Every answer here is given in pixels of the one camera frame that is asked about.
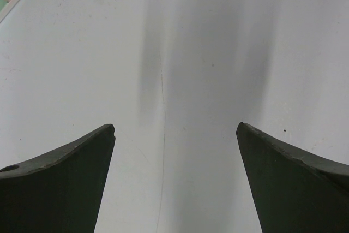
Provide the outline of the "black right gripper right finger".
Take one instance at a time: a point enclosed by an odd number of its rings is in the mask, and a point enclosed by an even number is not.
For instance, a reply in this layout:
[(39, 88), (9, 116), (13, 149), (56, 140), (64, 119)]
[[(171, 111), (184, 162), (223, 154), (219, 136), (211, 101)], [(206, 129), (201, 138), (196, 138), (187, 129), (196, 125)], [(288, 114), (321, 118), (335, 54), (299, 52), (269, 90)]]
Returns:
[(236, 135), (263, 232), (348, 232), (348, 165), (247, 123)]

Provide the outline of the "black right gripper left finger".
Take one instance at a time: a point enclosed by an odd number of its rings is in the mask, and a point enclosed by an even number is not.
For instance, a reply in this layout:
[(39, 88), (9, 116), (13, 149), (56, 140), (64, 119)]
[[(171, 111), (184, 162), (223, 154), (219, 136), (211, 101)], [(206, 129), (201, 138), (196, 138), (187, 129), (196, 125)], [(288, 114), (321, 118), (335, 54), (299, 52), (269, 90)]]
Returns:
[(115, 145), (112, 124), (1, 169), (1, 232), (94, 232)]

